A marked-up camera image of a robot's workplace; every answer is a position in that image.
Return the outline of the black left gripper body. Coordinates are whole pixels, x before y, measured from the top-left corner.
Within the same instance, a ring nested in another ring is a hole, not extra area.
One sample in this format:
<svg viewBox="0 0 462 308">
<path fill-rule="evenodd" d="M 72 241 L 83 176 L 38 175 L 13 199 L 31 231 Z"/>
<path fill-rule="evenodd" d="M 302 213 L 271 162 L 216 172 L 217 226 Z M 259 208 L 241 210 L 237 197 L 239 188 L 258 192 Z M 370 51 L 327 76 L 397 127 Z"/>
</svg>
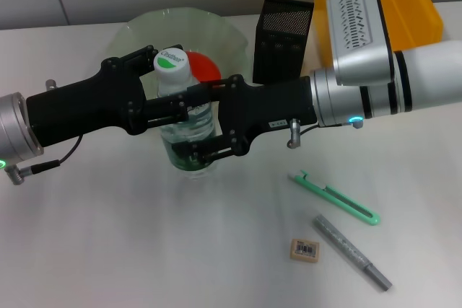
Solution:
<svg viewBox="0 0 462 308">
<path fill-rule="evenodd" d="M 32 132 L 43 147 L 107 127 L 143 133 L 144 101 L 140 76 L 116 57 L 104 60 L 88 79 L 26 99 Z"/>
</svg>

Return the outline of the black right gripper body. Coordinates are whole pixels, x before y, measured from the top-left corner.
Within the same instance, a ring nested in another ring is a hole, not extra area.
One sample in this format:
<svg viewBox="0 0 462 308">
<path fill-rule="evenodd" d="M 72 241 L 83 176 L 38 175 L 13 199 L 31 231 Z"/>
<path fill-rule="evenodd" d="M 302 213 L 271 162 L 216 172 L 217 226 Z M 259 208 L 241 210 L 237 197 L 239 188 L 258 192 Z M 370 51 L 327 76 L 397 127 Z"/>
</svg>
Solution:
<svg viewBox="0 0 462 308">
<path fill-rule="evenodd" d="M 254 87 L 233 76 L 220 95 L 218 120 L 231 155 L 246 155 L 256 137 L 289 128 L 293 119 L 317 122 L 309 77 Z"/>
</svg>

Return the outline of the clear green-label water bottle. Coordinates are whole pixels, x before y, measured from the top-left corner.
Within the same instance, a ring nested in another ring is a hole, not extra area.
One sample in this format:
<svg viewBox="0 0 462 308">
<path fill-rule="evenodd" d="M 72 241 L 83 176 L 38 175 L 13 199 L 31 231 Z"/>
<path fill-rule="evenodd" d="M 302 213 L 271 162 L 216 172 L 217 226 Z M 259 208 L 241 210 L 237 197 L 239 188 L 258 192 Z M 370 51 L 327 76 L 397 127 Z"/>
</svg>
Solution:
<svg viewBox="0 0 462 308">
<path fill-rule="evenodd" d="M 180 48 L 161 50 L 154 58 L 153 66 L 158 97 L 178 96 L 199 82 L 192 74 L 186 52 Z M 190 109 L 185 122 L 162 126 L 160 135 L 170 162 L 186 177 L 204 177 L 214 169 L 213 164 L 202 164 L 192 156 L 182 159 L 173 151 L 173 144 L 205 140 L 216 135 L 210 103 Z"/>
</svg>

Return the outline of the mint green utility knife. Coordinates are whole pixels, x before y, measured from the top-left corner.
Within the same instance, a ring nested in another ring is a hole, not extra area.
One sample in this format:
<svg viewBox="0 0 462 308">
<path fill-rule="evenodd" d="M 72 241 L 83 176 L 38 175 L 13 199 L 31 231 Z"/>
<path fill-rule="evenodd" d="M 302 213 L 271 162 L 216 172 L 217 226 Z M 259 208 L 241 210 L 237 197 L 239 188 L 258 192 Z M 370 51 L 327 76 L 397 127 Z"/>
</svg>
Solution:
<svg viewBox="0 0 462 308">
<path fill-rule="evenodd" d="M 289 174 L 288 177 L 293 182 L 304 187 L 304 189 L 309 190 L 366 224 L 376 226 L 381 222 L 381 217 L 377 212 L 372 211 L 330 185 L 313 181 L 306 171 L 301 170 L 300 173 Z"/>
</svg>

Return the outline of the green glass fruit plate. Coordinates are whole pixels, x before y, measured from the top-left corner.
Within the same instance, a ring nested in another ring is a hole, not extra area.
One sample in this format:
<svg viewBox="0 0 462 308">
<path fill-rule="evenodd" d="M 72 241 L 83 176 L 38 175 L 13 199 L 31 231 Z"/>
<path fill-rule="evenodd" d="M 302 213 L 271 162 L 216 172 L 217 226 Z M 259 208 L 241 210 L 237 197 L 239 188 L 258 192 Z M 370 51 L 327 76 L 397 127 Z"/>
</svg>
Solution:
<svg viewBox="0 0 462 308">
<path fill-rule="evenodd" d="M 122 26 L 108 44 L 105 56 L 125 56 L 148 45 L 157 50 L 181 45 L 184 50 L 208 56 L 223 78 L 240 74 L 251 80 L 248 40 L 217 14 L 191 7 L 147 12 Z"/>
</svg>

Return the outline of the black mesh pen holder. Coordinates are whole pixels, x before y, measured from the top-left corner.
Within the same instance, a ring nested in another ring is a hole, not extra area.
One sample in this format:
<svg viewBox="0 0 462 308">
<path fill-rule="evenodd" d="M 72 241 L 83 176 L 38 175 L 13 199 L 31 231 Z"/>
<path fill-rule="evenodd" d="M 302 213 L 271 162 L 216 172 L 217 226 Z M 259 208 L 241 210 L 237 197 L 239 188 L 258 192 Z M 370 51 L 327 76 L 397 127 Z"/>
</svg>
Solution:
<svg viewBox="0 0 462 308">
<path fill-rule="evenodd" d="M 253 83 L 300 77 L 313 10 L 312 2 L 264 0 L 256 26 Z"/>
</svg>

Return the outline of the beige eraser with barcode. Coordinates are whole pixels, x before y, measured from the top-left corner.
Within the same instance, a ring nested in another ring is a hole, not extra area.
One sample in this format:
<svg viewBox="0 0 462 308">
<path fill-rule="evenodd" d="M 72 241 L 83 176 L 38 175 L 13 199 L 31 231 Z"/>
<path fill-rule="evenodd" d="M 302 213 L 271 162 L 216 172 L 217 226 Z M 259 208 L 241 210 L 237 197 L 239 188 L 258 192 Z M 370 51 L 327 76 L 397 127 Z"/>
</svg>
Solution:
<svg viewBox="0 0 462 308">
<path fill-rule="evenodd" d="M 290 258 L 309 263 L 317 263 L 320 254 L 320 243 L 306 239 L 292 239 Z"/>
</svg>

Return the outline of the grey marker pen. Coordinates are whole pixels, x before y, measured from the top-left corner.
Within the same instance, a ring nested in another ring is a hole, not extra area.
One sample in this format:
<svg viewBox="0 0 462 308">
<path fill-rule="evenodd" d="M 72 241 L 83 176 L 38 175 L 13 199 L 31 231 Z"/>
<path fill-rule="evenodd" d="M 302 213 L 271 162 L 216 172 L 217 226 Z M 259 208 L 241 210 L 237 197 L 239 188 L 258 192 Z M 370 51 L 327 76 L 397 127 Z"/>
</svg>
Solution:
<svg viewBox="0 0 462 308">
<path fill-rule="evenodd" d="M 313 219 L 313 224 L 351 263 L 359 268 L 383 291 L 387 291 L 392 287 L 393 284 L 375 265 L 322 214 Z"/>
</svg>

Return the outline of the yellow plastic bin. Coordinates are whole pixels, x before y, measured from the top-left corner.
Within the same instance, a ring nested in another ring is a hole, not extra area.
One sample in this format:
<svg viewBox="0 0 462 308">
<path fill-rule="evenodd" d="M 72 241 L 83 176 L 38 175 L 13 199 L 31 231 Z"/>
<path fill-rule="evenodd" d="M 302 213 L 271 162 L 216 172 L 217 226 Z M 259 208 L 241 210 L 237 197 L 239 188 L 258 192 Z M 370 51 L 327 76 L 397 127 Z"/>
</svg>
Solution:
<svg viewBox="0 0 462 308">
<path fill-rule="evenodd" d="M 391 47 L 407 50 L 442 40 L 443 21 L 431 0 L 381 0 Z M 332 63 L 326 0 L 314 1 L 313 19 L 323 66 Z"/>
</svg>

